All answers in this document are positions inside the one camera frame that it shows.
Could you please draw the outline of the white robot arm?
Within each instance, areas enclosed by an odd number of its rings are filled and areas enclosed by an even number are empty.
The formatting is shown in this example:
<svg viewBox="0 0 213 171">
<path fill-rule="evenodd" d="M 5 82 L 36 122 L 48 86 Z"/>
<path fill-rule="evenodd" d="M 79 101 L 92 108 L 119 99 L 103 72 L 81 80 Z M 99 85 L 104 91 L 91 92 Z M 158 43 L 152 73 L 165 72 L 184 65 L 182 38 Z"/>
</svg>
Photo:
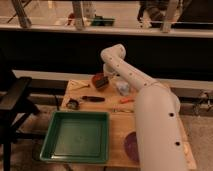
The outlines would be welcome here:
<svg viewBox="0 0 213 171">
<path fill-rule="evenodd" d="M 189 171 L 178 121 L 178 97 L 128 64 L 122 44 L 103 49 L 100 56 L 107 76 L 119 74 L 137 90 L 134 114 L 141 171 Z"/>
</svg>

